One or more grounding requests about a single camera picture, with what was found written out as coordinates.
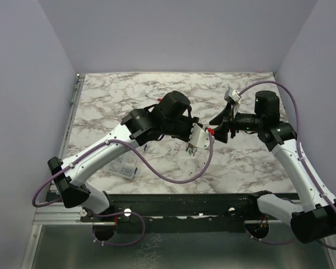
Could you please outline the grey key organizer red handle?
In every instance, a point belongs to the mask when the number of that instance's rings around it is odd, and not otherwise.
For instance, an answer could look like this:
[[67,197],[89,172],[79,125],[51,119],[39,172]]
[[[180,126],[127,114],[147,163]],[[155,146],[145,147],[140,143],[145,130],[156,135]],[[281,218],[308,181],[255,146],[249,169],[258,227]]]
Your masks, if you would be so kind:
[[197,147],[193,146],[192,144],[187,144],[186,147],[186,152],[190,155],[190,156],[195,156],[196,152],[197,152]]

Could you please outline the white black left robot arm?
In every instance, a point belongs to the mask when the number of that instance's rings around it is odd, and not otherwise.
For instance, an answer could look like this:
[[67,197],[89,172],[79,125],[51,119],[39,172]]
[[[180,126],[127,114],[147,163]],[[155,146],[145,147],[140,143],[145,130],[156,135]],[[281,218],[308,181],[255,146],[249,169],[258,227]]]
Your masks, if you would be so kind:
[[158,103],[133,109],[106,136],[93,145],[64,160],[53,157],[48,167],[66,208],[83,206],[93,211],[100,221],[112,216],[108,195],[98,191],[87,180],[120,155],[139,148],[161,136],[171,136],[189,142],[193,125],[190,100],[178,91],[166,94]]

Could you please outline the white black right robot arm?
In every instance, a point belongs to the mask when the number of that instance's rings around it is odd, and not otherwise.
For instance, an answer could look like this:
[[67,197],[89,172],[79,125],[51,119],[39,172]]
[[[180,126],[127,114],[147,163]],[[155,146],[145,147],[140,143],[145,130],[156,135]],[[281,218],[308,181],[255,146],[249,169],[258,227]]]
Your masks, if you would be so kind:
[[240,99],[238,91],[226,91],[224,110],[210,121],[215,127],[215,139],[226,143],[240,131],[256,132],[283,166],[300,199],[300,204],[295,205],[269,191],[256,192],[248,198],[247,215],[252,219],[259,219],[264,214],[275,217],[289,225],[301,243],[336,234],[336,197],[297,145],[295,130],[280,120],[277,94],[258,91],[253,114],[237,111]]

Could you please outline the blue red screwdriver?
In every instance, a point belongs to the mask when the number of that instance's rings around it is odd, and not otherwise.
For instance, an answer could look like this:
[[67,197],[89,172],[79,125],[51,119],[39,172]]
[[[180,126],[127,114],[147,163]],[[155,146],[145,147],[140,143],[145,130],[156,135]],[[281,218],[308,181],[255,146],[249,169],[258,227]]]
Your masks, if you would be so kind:
[[154,101],[158,101],[158,102],[160,102],[162,100],[161,98],[157,98],[155,96],[145,95],[145,97],[150,99],[150,100],[154,100]]

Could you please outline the clear plastic screw organizer box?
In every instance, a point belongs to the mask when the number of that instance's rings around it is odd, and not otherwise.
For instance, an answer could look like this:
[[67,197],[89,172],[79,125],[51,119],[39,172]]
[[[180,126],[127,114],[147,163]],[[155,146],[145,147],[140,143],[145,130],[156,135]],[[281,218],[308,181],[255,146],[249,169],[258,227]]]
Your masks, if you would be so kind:
[[137,171],[138,157],[133,152],[126,152],[115,158],[103,167],[103,171],[120,176],[126,179],[132,179]]

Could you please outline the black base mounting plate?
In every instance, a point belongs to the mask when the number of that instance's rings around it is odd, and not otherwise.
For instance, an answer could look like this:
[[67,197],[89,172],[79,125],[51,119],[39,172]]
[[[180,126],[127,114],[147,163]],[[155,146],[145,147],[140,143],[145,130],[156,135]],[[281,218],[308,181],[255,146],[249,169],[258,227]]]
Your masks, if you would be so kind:
[[248,194],[112,194],[108,212],[130,209],[118,217],[96,217],[84,223],[116,228],[119,233],[243,233],[245,223],[259,223],[264,215],[251,207]]

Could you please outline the aluminium left side rail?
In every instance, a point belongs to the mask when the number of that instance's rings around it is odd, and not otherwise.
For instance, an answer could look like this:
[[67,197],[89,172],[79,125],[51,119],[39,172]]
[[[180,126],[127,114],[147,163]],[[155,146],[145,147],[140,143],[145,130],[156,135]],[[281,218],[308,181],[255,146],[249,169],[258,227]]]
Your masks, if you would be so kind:
[[65,131],[64,131],[63,141],[61,143],[59,154],[58,154],[58,157],[60,159],[65,158],[65,155],[66,155],[66,152],[67,152],[67,149],[68,149],[69,138],[70,138],[71,133],[72,133],[72,127],[73,127],[74,119],[75,119],[75,116],[76,116],[78,103],[80,101],[80,96],[81,96],[83,84],[84,84],[84,81],[85,81],[85,77],[86,77],[85,74],[78,74],[77,75],[77,82],[75,84],[73,95],[72,95],[72,98],[71,98],[71,107],[70,107],[70,111],[69,111],[69,116],[68,116],[66,128],[65,128]]

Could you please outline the aluminium rail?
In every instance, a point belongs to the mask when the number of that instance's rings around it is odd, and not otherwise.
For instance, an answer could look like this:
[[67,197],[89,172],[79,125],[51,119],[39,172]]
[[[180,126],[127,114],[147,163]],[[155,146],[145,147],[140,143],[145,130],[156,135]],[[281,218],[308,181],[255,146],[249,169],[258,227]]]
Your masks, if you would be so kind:
[[61,143],[59,154],[58,154],[58,157],[60,159],[65,158],[65,155],[66,155],[66,152],[67,152],[67,149],[68,149],[69,138],[70,138],[71,133],[72,133],[72,127],[73,127],[74,119],[75,119],[75,116],[76,116],[78,103],[80,101],[80,96],[81,96],[83,84],[84,84],[84,81],[85,81],[85,77],[86,77],[85,74],[78,74],[77,75],[77,82],[75,84],[73,95],[72,95],[72,98],[71,98],[71,107],[70,107],[70,111],[69,111],[69,116],[68,116],[66,128],[65,128],[65,131],[64,131],[63,141]]
[[[290,223],[293,214],[308,213],[320,209],[323,206],[322,201],[306,202],[299,200],[297,196],[289,193],[265,194],[262,196],[249,194],[249,200],[253,210],[276,217],[278,220],[287,224]],[[112,213],[109,213],[108,210],[97,217],[112,217]],[[86,216],[88,212],[90,212],[88,209],[80,206],[65,208],[62,203],[56,203],[37,209],[35,221],[42,223],[48,222],[50,224],[83,223],[81,217]],[[130,209],[126,209],[123,212],[118,213],[120,213],[120,215],[126,213],[133,215],[134,212]]]

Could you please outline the aluminium front rail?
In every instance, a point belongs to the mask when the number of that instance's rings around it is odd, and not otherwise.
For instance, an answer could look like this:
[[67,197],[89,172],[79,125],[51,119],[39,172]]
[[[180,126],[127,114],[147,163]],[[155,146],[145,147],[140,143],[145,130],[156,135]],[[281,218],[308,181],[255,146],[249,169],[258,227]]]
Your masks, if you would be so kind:
[[[306,202],[299,200],[297,196],[289,193],[265,194],[262,196],[249,194],[249,200],[253,210],[276,217],[278,220],[287,224],[290,223],[293,214],[308,213],[320,209],[323,206],[322,201]],[[112,217],[112,213],[109,213],[108,210],[97,217]],[[80,206],[65,208],[62,203],[56,203],[37,209],[35,221],[42,223],[48,222],[50,224],[83,223],[81,217],[86,216],[88,212],[90,212],[88,209]],[[133,215],[134,212],[130,209],[126,209],[123,212],[118,213],[120,213],[120,215],[126,213]]]

